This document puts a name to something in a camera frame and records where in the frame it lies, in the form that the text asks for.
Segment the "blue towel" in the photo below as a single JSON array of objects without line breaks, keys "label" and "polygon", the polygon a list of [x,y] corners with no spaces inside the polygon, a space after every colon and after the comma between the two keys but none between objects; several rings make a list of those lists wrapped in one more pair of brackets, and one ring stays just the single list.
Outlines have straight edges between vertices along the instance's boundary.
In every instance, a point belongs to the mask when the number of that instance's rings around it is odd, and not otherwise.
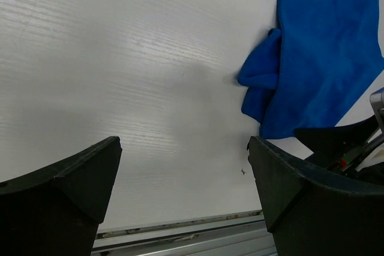
[{"label": "blue towel", "polygon": [[238,73],[243,114],[266,139],[333,127],[383,71],[379,0],[277,0],[277,20]]}]

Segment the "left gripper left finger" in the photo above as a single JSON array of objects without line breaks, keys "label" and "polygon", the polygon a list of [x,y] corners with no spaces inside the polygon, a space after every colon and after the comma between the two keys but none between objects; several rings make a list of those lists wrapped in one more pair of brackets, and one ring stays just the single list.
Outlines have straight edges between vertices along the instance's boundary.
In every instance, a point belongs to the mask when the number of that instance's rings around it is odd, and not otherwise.
[{"label": "left gripper left finger", "polygon": [[121,154],[112,136],[1,182],[1,255],[90,255]]}]

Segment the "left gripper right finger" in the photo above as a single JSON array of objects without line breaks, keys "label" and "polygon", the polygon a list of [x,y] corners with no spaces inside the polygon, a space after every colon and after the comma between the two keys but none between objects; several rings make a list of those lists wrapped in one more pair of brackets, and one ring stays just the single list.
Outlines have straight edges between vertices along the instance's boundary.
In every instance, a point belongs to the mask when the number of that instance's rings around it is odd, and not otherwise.
[{"label": "left gripper right finger", "polygon": [[252,137],[249,157],[278,255],[382,255],[383,187]]}]

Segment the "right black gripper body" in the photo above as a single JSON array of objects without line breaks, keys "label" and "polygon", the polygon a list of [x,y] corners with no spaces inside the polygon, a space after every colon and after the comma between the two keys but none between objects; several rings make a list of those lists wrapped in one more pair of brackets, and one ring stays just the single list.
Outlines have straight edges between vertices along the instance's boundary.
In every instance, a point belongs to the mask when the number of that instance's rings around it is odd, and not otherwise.
[{"label": "right black gripper body", "polygon": [[357,170],[358,165],[383,143],[383,134],[369,142],[378,130],[379,124],[372,116],[342,127],[298,128],[294,136],[313,152],[306,161],[351,179],[382,183],[382,162]]}]

